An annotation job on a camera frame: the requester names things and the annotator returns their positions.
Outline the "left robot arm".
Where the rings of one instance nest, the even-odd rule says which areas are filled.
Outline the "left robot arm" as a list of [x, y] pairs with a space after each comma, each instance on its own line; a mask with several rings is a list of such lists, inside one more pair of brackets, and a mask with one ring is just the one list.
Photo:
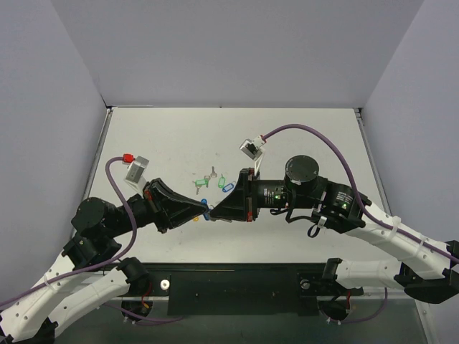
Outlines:
[[146, 268], [125, 255], [133, 246], [116, 238], [149, 224], [165, 233], [208, 211], [199, 201], [173, 192], [161, 179], [142, 194], [115, 206], [96, 197], [84, 200], [72, 219], [75, 235], [30, 291], [7, 302], [1, 312], [5, 343], [52, 343], [63, 330], [108, 300], [148, 291]]

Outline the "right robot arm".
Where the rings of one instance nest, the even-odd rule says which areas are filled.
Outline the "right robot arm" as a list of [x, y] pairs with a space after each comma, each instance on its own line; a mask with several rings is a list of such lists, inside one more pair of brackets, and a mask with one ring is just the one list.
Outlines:
[[458, 294], [458, 242], [437, 242], [402, 224], [351, 187], [319, 175], [309, 156], [290, 158], [281, 180], [262, 180], [252, 168], [240, 171], [235, 188], [213, 208], [213, 220], [256, 220], [261, 209], [285, 215], [288, 223], [307, 220], [314, 238], [330, 229], [371, 244], [390, 259], [349, 261], [330, 258], [320, 276], [322, 288], [385, 287], [401, 290], [415, 300], [440, 304]]

